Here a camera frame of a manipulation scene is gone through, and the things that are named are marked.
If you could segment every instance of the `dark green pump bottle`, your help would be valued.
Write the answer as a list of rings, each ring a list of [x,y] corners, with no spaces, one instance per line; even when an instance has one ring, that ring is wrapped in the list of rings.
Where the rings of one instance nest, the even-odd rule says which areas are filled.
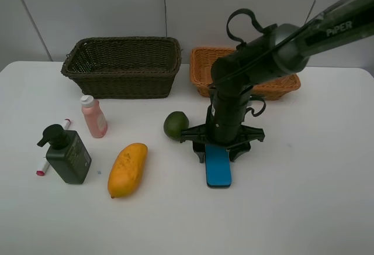
[[[78,133],[64,130],[61,125],[50,125],[43,131],[39,147],[50,147],[46,159],[59,176],[68,184],[82,184],[87,176],[91,157]]]

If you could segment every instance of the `light brown wicker basket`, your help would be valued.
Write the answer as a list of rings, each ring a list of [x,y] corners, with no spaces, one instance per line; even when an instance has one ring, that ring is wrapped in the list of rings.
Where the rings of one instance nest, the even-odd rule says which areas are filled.
[[[212,83],[210,68],[217,58],[226,56],[235,49],[223,49],[215,47],[197,47],[191,52],[190,79],[198,88],[199,93],[209,97],[208,85]],[[277,100],[286,93],[300,88],[300,80],[297,75],[289,75],[278,78],[275,81],[256,85],[254,94],[264,96],[266,100]]]

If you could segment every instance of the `mango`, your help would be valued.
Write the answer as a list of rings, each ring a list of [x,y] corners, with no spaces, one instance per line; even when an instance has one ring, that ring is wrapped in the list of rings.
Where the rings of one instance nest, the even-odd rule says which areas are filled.
[[[112,198],[131,195],[139,186],[143,176],[148,147],[134,143],[118,155],[108,179],[108,192]]]

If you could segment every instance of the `pink bottle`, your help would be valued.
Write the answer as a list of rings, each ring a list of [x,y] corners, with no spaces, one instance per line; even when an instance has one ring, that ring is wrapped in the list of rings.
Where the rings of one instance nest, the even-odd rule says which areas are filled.
[[[95,100],[91,95],[83,95],[81,104],[82,113],[92,137],[103,137],[108,129],[108,124],[100,109],[99,101]]]

